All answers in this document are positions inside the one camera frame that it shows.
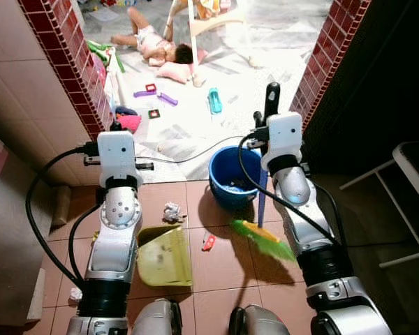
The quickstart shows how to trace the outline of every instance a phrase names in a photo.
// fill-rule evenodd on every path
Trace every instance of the yellow dustpan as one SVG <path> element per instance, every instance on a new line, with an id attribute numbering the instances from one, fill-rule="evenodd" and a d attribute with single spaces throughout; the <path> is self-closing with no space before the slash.
<path id="1" fill-rule="evenodd" d="M 180 225 L 143 229 L 138 245 L 138 273 L 147 285 L 192 285 L 188 242 Z"/>

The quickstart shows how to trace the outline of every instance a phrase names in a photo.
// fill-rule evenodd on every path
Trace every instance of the blue bucket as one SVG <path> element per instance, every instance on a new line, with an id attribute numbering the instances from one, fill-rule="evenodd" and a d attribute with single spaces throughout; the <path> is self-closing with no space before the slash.
<path id="1" fill-rule="evenodd" d="M 217 202 L 228 211 L 245 208 L 258 194 L 245 177 L 237 157 L 237 146 L 218 150 L 209 162 L 209 185 Z M 249 176 L 259 183 L 260 155 L 242 149 L 242 162 Z"/>

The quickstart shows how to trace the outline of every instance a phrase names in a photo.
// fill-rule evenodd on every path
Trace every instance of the child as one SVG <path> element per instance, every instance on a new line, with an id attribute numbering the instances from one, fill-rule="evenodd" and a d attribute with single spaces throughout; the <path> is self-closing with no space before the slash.
<path id="1" fill-rule="evenodd" d="M 133 34 L 112 36 L 110 40 L 112 43 L 137 47 L 143 57 L 149 61 L 149 65 L 161 66 L 165 61 L 173 61 L 179 64 L 191 64 L 193 62 L 193 53 L 188 45 L 175 46 L 172 42 L 172 34 L 169 41 L 160 37 L 153 26 L 135 7 L 130 7 L 127 13 L 131 19 Z"/>

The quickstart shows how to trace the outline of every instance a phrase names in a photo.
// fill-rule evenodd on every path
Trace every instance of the red brick wall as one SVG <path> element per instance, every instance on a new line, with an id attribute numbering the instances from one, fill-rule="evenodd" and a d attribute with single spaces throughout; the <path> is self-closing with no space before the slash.
<path id="1" fill-rule="evenodd" d="M 303 130 L 313 117 L 370 3 L 371 0 L 333 1 L 291 104 L 291 110 L 302 115 Z"/>
<path id="2" fill-rule="evenodd" d="M 92 139 L 112 118 L 71 0 L 18 0 L 48 61 Z"/>

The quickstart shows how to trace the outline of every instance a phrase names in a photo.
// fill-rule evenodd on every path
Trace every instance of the brown tile floor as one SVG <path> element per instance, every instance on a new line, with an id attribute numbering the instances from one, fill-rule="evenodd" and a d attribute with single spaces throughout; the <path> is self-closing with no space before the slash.
<path id="1" fill-rule="evenodd" d="M 135 273 L 129 294 L 128 319 L 132 325 L 141 309 L 158 297 L 179 302 L 184 335 L 223 335 L 228 330 L 230 312 L 235 306 L 255 303 L 274 311 L 287 324 L 292 335 L 309 334 L 314 312 L 307 306 L 302 274 L 296 263 L 277 262 L 261 255 L 253 243 L 233 234 L 228 227 L 231 215 L 214 201 L 207 181 L 150 184 L 140 188 L 143 227 L 163 225 L 165 202 L 176 202 L 188 214 L 183 224 L 189 238 L 193 287 L 160 287 L 145 285 Z M 68 232 L 74 220 L 94 203 L 94 189 L 76 188 L 68 224 L 50 234 L 50 246 L 69 268 Z M 247 216 L 257 219 L 257 202 Z M 281 217 L 271 202 L 266 203 L 267 227 L 285 238 Z M 87 218 L 78 229 L 75 254 L 80 271 L 87 266 L 91 238 L 99 229 L 97 214 Z M 203 235 L 216 235 L 214 248 L 201 251 Z M 64 335 L 76 306 L 69 300 L 73 284 L 44 259 L 46 270 L 43 319 L 26 330 L 26 335 Z"/>

